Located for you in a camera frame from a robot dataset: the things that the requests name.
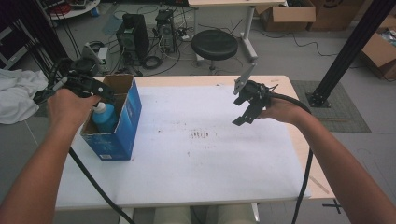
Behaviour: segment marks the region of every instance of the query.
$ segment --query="round stool seat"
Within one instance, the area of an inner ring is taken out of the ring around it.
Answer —
[[[229,59],[238,51],[236,39],[220,30],[205,30],[198,33],[192,38],[191,46],[199,56],[212,61]]]

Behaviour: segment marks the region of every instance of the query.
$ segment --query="blue cardboard box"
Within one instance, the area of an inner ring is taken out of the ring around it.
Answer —
[[[113,133],[99,133],[91,113],[80,134],[100,160],[128,161],[131,159],[142,109],[134,76],[109,75],[103,82],[115,91],[114,107],[119,118],[116,130]]]

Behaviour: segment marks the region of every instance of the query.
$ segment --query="forearm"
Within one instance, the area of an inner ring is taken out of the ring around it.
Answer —
[[[23,168],[0,208],[0,223],[52,223],[74,128],[51,128]]]
[[[302,132],[352,223],[394,223],[396,210],[353,155],[311,115],[293,124]]]

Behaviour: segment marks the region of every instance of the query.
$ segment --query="person's right hand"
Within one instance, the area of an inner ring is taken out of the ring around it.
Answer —
[[[270,118],[295,125],[299,117],[304,114],[309,115],[299,106],[289,101],[273,98],[271,99],[271,106],[263,110],[258,119]]]
[[[99,100],[96,95],[80,98],[68,89],[56,91],[48,99],[50,125],[77,131]]]

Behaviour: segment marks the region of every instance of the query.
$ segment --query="bottle cap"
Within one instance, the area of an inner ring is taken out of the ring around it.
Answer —
[[[98,106],[93,107],[93,111],[98,114],[102,114],[106,111],[106,105],[103,102],[99,102]]]

